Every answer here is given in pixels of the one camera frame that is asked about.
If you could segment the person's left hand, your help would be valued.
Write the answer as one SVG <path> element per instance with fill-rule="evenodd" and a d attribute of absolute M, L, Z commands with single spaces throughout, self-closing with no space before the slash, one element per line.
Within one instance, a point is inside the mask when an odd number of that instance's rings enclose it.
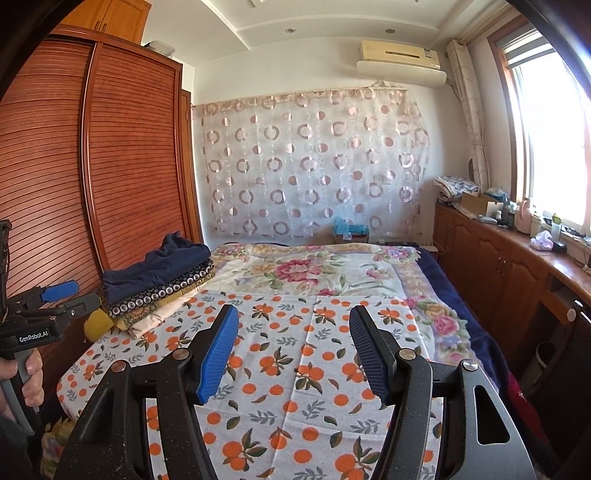
<path fill-rule="evenodd" d="M 22 387 L 24 401 L 28 407 L 34 408 L 42 405 L 44 401 L 43 390 L 43 361 L 38 349 L 33 349 L 25 363 L 29 379 Z M 0 377 L 2 380 L 10 380 L 18 373 L 18 363 L 15 360 L 1 360 Z"/>

